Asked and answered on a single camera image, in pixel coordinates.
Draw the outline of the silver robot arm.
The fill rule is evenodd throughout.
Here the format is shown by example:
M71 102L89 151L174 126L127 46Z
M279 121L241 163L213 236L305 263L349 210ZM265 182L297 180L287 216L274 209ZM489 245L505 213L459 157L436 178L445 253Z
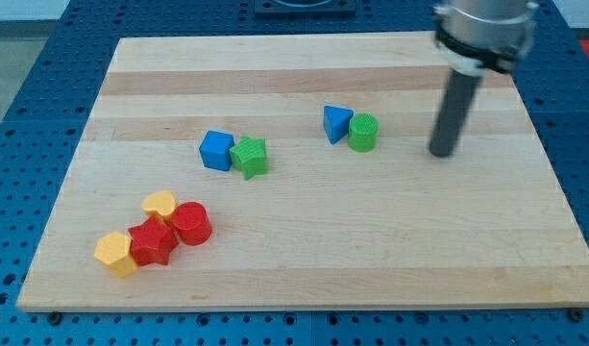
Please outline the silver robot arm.
M436 3L434 43L456 72L510 73L530 51L539 3L534 0L445 0Z

